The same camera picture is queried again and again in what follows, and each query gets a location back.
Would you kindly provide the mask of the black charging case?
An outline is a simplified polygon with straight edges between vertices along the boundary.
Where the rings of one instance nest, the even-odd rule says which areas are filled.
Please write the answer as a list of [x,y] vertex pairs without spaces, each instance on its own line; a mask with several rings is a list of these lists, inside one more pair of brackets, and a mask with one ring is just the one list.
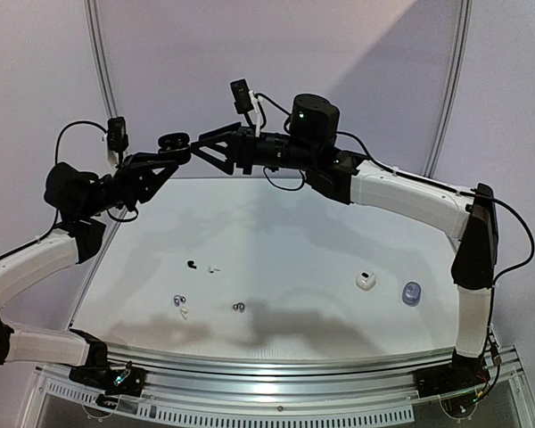
[[159,152],[176,152],[189,148],[190,136],[187,133],[171,133],[160,136],[157,144]]

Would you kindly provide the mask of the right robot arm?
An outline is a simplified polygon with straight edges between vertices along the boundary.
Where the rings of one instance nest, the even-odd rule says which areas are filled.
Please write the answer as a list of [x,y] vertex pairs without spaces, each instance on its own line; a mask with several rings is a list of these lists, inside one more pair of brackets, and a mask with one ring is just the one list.
[[343,204],[387,210],[432,226],[458,241],[450,274],[458,290],[457,358],[443,370],[443,381],[461,389],[478,372],[488,340],[491,287],[497,263],[498,227],[492,189],[472,191],[431,181],[340,150],[339,109],[319,95],[294,97],[286,134],[267,133],[235,123],[202,134],[194,155],[231,175],[249,175],[255,166],[296,169],[324,197]]

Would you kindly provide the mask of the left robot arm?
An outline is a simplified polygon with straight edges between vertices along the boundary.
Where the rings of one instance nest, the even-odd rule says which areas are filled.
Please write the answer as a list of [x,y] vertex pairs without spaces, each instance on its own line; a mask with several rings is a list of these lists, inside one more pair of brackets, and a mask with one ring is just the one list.
[[[45,182],[45,201],[61,220],[47,236],[0,259],[0,309],[41,280],[93,258],[103,244],[105,224],[97,216],[112,208],[136,211],[191,158],[188,146],[129,155],[113,174],[98,177],[66,162],[56,164]],[[6,322],[0,317],[0,366],[30,361],[79,367],[96,387],[114,380],[107,346],[81,331],[55,331]]]

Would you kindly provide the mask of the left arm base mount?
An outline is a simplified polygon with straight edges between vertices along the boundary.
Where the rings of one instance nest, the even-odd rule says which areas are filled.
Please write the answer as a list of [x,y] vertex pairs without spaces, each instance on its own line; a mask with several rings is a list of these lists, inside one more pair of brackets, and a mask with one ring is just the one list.
[[148,372],[132,361],[124,365],[80,366],[70,370],[69,379],[86,387],[99,390],[95,400],[99,406],[117,406],[122,396],[140,398]]

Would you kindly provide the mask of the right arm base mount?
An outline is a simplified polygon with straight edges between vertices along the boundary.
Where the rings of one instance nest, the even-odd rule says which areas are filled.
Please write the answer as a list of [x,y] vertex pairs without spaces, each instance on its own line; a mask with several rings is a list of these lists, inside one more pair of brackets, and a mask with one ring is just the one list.
[[447,364],[417,369],[413,381],[420,398],[461,391],[486,383],[490,379],[485,358],[465,357],[455,350]]

